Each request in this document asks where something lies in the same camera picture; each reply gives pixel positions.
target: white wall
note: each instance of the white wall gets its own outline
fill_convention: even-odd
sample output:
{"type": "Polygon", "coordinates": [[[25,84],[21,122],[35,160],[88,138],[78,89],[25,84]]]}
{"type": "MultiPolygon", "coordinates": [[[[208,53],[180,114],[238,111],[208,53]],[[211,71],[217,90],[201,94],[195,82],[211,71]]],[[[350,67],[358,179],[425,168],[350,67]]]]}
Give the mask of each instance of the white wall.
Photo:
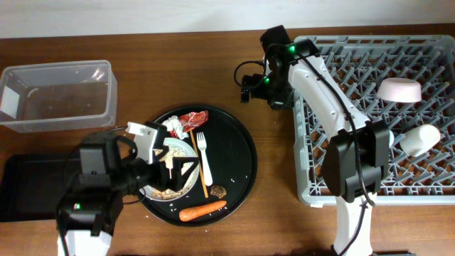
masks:
{"type": "Polygon", "coordinates": [[[0,38],[455,22],[454,0],[0,0],[0,38]]]}

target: food residue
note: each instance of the food residue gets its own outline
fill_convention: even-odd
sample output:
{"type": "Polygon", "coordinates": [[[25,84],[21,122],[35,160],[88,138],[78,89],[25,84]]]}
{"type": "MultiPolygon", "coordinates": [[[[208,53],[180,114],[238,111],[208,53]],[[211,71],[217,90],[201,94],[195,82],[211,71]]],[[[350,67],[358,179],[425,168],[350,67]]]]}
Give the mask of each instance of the food residue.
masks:
{"type": "Polygon", "coordinates": [[[217,196],[219,199],[221,199],[224,196],[226,196],[228,192],[222,186],[212,186],[212,188],[210,189],[210,194],[212,196],[217,196]]]}
{"type": "MultiPolygon", "coordinates": [[[[172,158],[174,157],[185,157],[188,156],[188,153],[185,151],[183,147],[174,146],[174,145],[166,145],[169,147],[169,152],[164,155],[160,161],[164,161],[166,163],[166,168],[169,171],[173,168],[172,158]]],[[[161,153],[162,149],[155,150],[155,154],[161,153]]],[[[192,163],[184,163],[182,166],[182,174],[184,174],[190,167],[192,163]]],[[[184,193],[187,193],[190,188],[191,184],[193,184],[195,179],[197,178],[197,173],[194,171],[190,177],[188,178],[185,186],[180,191],[172,191],[171,189],[166,189],[165,191],[158,191],[155,188],[151,188],[151,197],[158,200],[171,200],[178,198],[184,193]]]]}

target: wooden table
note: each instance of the wooden table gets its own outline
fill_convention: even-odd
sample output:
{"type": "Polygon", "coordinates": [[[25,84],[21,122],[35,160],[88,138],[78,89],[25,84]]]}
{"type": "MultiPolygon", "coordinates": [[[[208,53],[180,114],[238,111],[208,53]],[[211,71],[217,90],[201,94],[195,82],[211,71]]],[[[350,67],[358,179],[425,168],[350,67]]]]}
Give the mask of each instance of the wooden table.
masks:
{"type": "MultiPolygon", "coordinates": [[[[229,218],[202,228],[179,228],[142,205],[125,206],[109,255],[288,255],[329,249],[336,209],[310,208],[296,196],[291,111],[266,102],[240,104],[235,66],[262,57],[263,31],[78,36],[0,40],[0,69],[74,60],[108,60],[118,81],[117,125],[145,122],[189,103],[207,103],[236,116],[250,131],[259,171],[245,203],[229,218]]],[[[308,28],[298,35],[455,35],[455,25],[308,28]]],[[[252,73],[256,67],[245,67],[252,73]]],[[[17,134],[0,127],[0,166],[13,154],[69,152],[95,129],[17,134]]],[[[380,206],[373,211],[375,252],[453,255],[453,206],[380,206]]],[[[56,255],[54,220],[0,223],[0,255],[56,255]]]]}

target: clear plastic container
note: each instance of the clear plastic container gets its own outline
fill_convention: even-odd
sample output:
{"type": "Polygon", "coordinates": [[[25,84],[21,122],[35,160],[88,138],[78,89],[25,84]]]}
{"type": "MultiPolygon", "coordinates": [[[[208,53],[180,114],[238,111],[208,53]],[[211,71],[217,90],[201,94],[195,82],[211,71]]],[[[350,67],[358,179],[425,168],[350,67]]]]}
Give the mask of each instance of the clear plastic container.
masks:
{"type": "Polygon", "coordinates": [[[117,81],[107,60],[6,68],[0,80],[0,124],[16,132],[115,124],[117,81]]]}

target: white cup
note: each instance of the white cup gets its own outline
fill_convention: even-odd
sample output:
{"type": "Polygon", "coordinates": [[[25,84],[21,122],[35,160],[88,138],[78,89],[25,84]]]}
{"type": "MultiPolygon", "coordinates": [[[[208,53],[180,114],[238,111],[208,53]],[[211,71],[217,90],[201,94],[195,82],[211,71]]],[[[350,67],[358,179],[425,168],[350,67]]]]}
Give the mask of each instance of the white cup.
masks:
{"type": "Polygon", "coordinates": [[[406,132],[400,146],[410,156],[419,156],[429,151],[440,139],[441,133],[435,126],[423,124],[406,132]]]}

